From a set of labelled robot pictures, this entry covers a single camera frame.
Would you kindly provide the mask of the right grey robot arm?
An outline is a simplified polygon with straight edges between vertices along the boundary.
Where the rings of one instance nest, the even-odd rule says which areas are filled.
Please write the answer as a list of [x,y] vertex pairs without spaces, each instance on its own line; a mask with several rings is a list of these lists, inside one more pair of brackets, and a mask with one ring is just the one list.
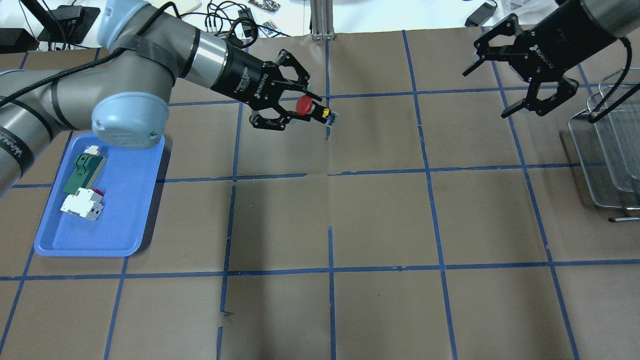
[[526,96],[503,110],[546,116],[576,95],[578,82],[566,72],[639,27],[637,0],[563,0],[530,29],[510,13],[473,43],[468,76],[486,61],[507,62],[528,83]]

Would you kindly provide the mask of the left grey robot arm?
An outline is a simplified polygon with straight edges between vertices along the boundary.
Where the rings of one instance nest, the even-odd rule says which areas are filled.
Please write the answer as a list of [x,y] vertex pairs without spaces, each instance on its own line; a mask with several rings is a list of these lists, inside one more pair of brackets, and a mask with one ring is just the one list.
[[132,150],[155,146],[178,79],[248,105],[256,129],[281,132],[292,120],[326,126],[335,120],[289,51],[282,49],[274,61],[258,59],[165,7],[109,0],[98,43],[109,54],[73,68],[2,71],[2,194],[61,132],[90,130],[110,145]]

